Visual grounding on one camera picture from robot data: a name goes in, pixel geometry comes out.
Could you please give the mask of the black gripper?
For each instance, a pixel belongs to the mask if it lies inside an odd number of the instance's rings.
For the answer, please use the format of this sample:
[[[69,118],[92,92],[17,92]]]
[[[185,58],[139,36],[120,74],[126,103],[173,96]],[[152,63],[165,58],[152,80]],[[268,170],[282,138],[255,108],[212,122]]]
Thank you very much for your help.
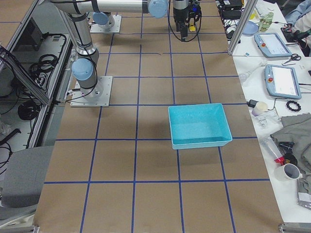
[[[189,0],[188,4],[188,17],[186,22],[190,22],[192,19],[194,22],[198,22],[201,19],[202,11],[199,0]]]

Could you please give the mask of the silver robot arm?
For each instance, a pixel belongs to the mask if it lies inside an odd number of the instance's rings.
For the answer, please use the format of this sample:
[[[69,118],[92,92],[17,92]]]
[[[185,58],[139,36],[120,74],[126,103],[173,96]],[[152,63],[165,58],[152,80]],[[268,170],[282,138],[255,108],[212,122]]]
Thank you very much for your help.
[[[78,58],[71,70],[80,86],[81,95],[87,100],[97,99],[103,92],[98,81],[98,49],[93,45],[86,14],[72,15],[60,11],[65,26],[75,42]]]
[[[59,10],[82,15],[86,12],[144,13],[162,18],[169,11],[167,0],[52,0]],[[176,22],[189,22],[202,16],[199,2],[174,0],[173,17]]]

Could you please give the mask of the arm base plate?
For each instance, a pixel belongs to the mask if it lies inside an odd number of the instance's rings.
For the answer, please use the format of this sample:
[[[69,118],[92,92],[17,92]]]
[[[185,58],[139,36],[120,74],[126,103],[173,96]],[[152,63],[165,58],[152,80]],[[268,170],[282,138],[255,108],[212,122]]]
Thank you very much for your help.
[[[113,77],[112,76],[99,76],[98,83],[95,89],[86,97],[86,90],[82,89],[73,93],[70,100],[71,107],[108,107],[111,95]]]
[[[93,23],[90,27],[91,34],[114,34],[120,33],[122,15],[111,15],[113,18],[111,24],[100,25]]]

